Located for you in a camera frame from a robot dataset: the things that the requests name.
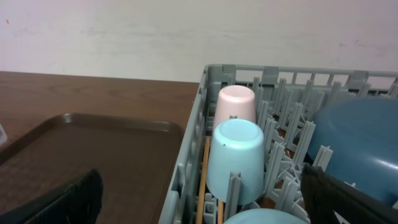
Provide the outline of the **white bowl blue rim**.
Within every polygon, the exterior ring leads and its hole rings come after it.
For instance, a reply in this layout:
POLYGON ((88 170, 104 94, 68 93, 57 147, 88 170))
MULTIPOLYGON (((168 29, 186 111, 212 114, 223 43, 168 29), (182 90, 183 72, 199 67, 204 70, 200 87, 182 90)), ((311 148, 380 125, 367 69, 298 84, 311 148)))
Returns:
POLYGON ((307 222, 280 210, 256 208, 237 213, 224 224, 307 224, 307 222))

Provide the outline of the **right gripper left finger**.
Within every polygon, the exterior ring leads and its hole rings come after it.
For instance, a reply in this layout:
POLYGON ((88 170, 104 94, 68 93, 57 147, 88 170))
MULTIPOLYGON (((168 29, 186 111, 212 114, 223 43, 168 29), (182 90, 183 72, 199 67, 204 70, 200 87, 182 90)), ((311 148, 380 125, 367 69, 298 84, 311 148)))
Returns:
POLYGON ((95 223, 102 208, 103 180, 92 169, 1 215, 2 224, 95 223))

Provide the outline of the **dark blue plate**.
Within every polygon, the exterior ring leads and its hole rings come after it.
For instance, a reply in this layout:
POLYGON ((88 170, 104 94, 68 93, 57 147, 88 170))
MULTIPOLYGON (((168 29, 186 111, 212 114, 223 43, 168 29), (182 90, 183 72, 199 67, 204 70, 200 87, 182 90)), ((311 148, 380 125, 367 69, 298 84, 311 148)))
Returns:
POLYGON ((388 207, 397 202, 397 101, 359 98, 319 110, 308 147, 315 159, 321 146, 333 154, 326 173, 355 184, 388 207))

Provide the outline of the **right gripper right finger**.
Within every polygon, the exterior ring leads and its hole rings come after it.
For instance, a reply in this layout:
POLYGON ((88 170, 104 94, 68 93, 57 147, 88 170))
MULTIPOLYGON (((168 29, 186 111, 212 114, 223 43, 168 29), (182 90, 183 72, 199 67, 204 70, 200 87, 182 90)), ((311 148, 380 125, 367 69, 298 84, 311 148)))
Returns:
POLYGON ((321 167, 303 165, 301 193, 312 224, 339 222, 397 224, 397 210, 324 173, 321 167))

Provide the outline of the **pink cup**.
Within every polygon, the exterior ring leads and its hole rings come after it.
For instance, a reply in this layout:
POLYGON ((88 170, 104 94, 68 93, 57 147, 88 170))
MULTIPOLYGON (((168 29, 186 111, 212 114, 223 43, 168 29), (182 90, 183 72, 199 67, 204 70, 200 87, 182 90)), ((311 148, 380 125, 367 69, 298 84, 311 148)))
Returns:
POLYGON ((213 129, 231 116, 255 123, 255 99, 255 93, 248 87, 230 85, 222 88, 218 93, 213 129))

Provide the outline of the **light blue cup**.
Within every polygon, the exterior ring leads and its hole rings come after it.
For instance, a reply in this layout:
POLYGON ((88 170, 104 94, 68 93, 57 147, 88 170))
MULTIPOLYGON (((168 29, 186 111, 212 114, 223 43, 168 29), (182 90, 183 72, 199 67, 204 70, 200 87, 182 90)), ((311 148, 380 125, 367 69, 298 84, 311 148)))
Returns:
POLYGON ((248 120, 229 119, 213 131, 206 184, 217 199, 225 202, 231 172, 239 173, 238 205, 257 200, 264 188, 264 134, 248 120))

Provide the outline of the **wooden chopstick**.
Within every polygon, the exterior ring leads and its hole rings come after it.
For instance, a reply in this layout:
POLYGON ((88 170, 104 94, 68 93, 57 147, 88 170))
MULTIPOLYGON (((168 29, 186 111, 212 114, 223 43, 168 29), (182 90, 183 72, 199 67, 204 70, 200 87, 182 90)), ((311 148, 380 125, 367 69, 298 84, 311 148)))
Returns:
POLYGON ((206 138, 205 141, 205 149, 203 154, 203 164, 201 171, 201 179, 200 179, 200 188, 198 194, 198 203, 197 203, 197 215, 196 215, 196 224, 203 223, 203 211, 204 211, 204 202, 205 202, 205 188, 206 188, 206 177, 208 170, 208 158, 210 151, 210 139, 206 138))
POLYGON ((218 200, 217 224, 224 223, 224 203, 218 200))

